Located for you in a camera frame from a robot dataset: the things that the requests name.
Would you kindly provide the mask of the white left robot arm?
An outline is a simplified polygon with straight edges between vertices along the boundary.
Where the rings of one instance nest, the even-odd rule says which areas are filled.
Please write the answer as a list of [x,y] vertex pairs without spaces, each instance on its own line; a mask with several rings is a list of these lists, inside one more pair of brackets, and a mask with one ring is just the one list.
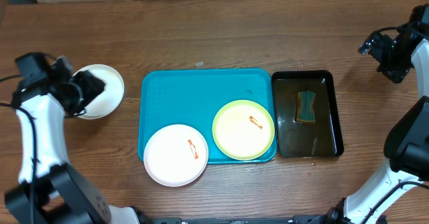
[[8,105],[19,118],[23,158],[19,185],[5,193],[5,205],[20,223],[149,223],[134,207],[114,207],[73,168],[64,120],[86,111],[105,89],[89,71],[72,74],[61,56],[50,64],[41,52],[15,63],[21,81]]

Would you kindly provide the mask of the green yellow sponge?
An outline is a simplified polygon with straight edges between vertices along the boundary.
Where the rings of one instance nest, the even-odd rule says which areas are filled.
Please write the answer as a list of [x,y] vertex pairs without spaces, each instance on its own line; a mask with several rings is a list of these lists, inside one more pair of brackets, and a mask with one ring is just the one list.
[[296,98],[295,121],[299,123],[314,123],[314,102],[316,94],[312,91],[300,91]]

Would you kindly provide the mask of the white plate with sauce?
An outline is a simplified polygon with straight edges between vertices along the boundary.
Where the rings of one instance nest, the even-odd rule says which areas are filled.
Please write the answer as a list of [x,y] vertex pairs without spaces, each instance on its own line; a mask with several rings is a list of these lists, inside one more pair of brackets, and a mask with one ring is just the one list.
[[114,112],[120,105],[125,94],[125,84],[122,76],[114,68],[104,64],[91,64],[79,70],[88,70],[93,76],[105,83],[104,91],[86,107],[82,119],[98,119]]

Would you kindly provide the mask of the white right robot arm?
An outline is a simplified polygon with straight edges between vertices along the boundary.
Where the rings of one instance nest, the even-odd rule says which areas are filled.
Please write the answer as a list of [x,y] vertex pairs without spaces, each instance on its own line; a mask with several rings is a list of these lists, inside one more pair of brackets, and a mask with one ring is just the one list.
[[428,181],[428,40],[411,53],[416,70],[416,104],[389,132],[381,167],[355,193],[313,223],[386,223],[383,213],[402,195]]

